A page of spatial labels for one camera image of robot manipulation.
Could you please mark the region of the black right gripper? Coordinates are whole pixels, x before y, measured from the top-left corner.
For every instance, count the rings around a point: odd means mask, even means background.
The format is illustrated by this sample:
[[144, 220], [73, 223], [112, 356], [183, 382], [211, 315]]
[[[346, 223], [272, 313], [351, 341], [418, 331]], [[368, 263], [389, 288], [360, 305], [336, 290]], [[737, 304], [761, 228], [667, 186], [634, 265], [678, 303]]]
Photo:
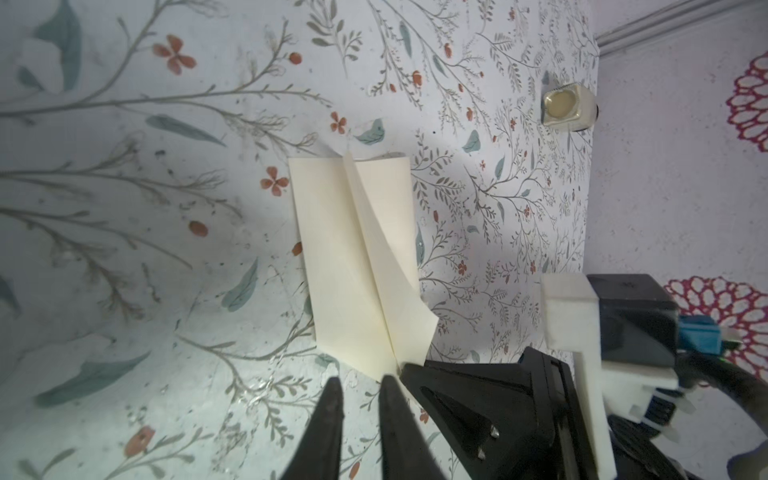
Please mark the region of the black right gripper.
[[[472, 479], [596, 479], [570, 367], [531, 346], [514, 364], [407, 364], [402, 384]], [[615, 479], [686, 479], [653, 431], [607, 417]]]

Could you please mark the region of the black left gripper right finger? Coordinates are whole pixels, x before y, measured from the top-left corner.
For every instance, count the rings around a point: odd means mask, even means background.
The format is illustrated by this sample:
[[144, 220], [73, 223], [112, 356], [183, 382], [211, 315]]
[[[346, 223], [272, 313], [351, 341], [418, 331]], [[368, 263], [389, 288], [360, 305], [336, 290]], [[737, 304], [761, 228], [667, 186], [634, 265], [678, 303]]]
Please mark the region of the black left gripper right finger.
[[398, 380], [391, 375], [382, 379], [378, 412], [382, 478], [443, 480], [445, 476], [429, 451]]

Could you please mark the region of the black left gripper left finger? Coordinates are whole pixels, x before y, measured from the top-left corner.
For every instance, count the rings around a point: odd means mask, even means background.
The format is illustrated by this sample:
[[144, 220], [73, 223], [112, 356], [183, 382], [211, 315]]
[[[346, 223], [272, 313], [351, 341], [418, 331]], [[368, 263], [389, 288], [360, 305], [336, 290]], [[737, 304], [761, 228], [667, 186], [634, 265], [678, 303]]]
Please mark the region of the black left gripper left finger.
[[343, 436], [343, 388], [338, 377], [330, 378], [282, 480], [336, 480], [339, 476]]

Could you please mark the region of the cream square paper sheet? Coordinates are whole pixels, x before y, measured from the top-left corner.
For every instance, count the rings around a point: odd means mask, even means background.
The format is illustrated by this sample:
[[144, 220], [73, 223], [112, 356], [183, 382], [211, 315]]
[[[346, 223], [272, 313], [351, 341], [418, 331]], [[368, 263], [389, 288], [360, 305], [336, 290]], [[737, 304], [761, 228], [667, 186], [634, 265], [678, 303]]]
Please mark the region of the cream square paper sheet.
[[318, 348], [374, 380], [423, 364], [438, 318], [421, 298], [408, 158], [289, 169]]

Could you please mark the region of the glass jar with black lid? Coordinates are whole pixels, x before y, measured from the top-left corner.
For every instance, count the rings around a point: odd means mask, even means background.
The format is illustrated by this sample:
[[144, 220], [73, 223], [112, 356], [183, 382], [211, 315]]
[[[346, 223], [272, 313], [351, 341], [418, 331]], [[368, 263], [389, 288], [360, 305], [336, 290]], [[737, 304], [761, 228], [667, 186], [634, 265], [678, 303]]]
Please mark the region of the glass jar with black lid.
[[553, 89], [541, 100], [541, 123], [550, 128], [585, 131], [594, 126], [599, 112], [595, 94], [579, 83]]

